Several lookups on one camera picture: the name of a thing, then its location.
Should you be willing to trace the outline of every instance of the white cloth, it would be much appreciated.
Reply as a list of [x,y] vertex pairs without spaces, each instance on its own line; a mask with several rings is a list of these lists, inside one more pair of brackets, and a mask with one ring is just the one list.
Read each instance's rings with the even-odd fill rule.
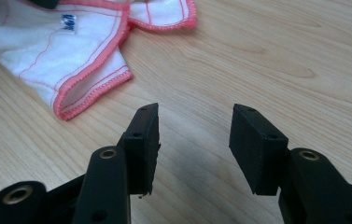
[[133,77],[119,44],[131,25],[196,25],[192,0],[65,0],[53,10],[0,0],[0,64],[34,88],[59,119],[71,119]]

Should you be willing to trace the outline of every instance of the wood grain surface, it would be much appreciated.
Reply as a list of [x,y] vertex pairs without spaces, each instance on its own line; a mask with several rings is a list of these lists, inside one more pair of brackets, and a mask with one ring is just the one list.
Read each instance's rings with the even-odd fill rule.
[[352,184],[352,0],[196,0],[193,30],[133,29],[134,73],[70,121],[0,65],[0,190],[47,189],[84,174],[134,112],[159,103],[162,148],[133,223],[282,223],[277,197],[253,195],[228,148],[233,104],[258,109],[327,156]]

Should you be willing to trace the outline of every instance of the folded cloth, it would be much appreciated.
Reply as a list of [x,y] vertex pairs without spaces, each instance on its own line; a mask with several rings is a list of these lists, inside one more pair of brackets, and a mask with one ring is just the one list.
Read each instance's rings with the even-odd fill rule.
[[0,64],[68,120],[133,77],[119,49],[131,26],[195,25],[192,0],[63,0],[53,10],[0,0]]

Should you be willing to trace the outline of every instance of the small tag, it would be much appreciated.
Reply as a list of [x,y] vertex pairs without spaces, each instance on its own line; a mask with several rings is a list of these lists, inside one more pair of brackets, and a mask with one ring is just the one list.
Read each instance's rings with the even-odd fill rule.
[[63,14],[62,25],[62,31],[69,34],[74,34],[76,32],[77,17],[71,14]]

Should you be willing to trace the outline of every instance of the pink hem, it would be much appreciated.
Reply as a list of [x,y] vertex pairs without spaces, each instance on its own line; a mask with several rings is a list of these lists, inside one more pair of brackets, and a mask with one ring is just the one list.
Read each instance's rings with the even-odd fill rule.
[[102,96],[104,93],[110,91],[111,89],[119,86],[123,82],[131,79],[133,77],[132,72],[129,70],[122,73],[120,76],[115,77],[111,80],[109,80],[107,83],[101,85],[94,91],[92,91],[84,100],[83,103],[79,104],[78,106],[72,108],[71,110],[68,110],[66,112],[59,112],[56,113],[57,117],[62,120],[69,120],[75,117],[76,115],[80,114],[84,110],[86,110],[89,106],[91,106],[94,102],[96,102],[100,96]]
[[53,103],[54,114],[59,119],[68,120],[68,119],[71,119],[74,116],[78,115],[79,113],[84,111],[86,108],[88,108],[89,105],[93,104],[97,100],[97,98],[100,95],[104,94],[106,91],[109,91],[110,89],[114,88],[115,86],[117,86],[117,85],[121,84],[122,82],[133,77],[133,75],[130,72],[129,73],[125,72],[121,75],[120,81],[114,82],[114,79],[110,80],[109,82],[107,82],[103,86],[94,90],[86,98],[86,100],[83,103],[77,105],[76,107],[72,108],[69,111],[62,112],[63,101],[64,101],[65,97],[67,96],[68,92],[70,92],[80,81],[82,81],[84,78],[86,78],[92,72],[94,72],[94,70],[99,68],[106,61],[106,59],[108,59],[108,57],[114,51],[115,47],[117,47],[121,41],[126,39],[127,34],[129,34],[129,29],[130,29],[128,26],[129,3],[116,4],[116,3],[108,2],[105,0],[102,0],[102,1],[64,0],[61,2],[61,4],[82,5],[82,6],[89,6],[89,7],[105,7],[105,8],[109,8],[109,9],[122,11],[122,15],[120,17],[120,28],[119,28],[118,32],[115,34],[114,38],[112,40],[110,40],[108,45],[102,50],[102,52],[100,52],[100,54],[97,56],[97,58],[94,60],[93,63],[89,64],[87,67],[85,67],[77,75],[68,78],[62,84],[62,86],[59,88],[58,94],[55,96],[54,103]]
[[139,27],[142,27],[148,30],[154,30],[154,31],[169,31],[169,30],[175,30],[181,27],[193,28],[198,23],[197,16],[196,16],[196,6],[193,0],[187,0],[187,6],[189,10],[189,16],[186,19],[178,23],[175,23],[174,25],[157,26],[152,24],[146,24],[142,21],[131,19],[131,18],[129,18],[129,22],[132,24],[138,25]]

